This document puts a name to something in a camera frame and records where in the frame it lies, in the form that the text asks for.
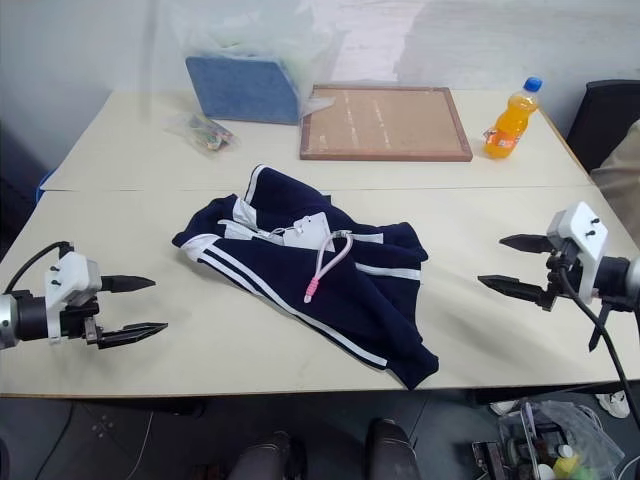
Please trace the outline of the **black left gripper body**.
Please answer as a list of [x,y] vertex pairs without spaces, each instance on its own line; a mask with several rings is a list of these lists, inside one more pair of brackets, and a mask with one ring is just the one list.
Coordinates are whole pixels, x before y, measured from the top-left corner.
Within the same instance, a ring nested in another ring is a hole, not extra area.
[[67,305],[60,312],[61,336],[68,339],[84,339],[89,345],[99,345],[103,329],[95,317],[99,314],[96,295],[79,306]]

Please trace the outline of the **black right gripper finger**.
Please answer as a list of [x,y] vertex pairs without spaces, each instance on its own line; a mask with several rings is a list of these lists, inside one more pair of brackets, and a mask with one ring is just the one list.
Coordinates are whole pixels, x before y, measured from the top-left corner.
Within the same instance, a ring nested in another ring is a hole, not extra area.
[[508,297],[537,303],[543,294],[540,286],[523,283],[517,278],[503,275],[481,275],[477,279],[488,288]]
[[545,235],[515,234],[501,238],[499,243],[528,253],[540,254],[551,251],[551,242]]

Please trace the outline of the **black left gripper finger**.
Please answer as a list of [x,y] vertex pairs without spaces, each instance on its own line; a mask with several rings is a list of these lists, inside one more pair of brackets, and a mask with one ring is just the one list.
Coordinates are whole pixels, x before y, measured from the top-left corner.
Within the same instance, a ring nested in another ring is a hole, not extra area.
[[140,276],[109,275],[101,277],[101,291],[125,293],[153,287],[156,282]]
[[143,322],[126,325],[113,332],[99,330],[96,345],[99,349],[107,349],[136,343],[161,332],[167,327],[167,323]]

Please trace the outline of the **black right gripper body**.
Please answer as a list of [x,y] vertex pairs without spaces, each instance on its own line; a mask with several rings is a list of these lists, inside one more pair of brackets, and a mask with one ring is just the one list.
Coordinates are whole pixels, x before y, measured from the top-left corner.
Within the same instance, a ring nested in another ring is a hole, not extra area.
[[577,244],[566,239],[548,257],[547,287],[537,302],[544,311],[551,311],[558,297],[572,299],[577,295],[581,282],[581,261],[578,259],[578,253]]

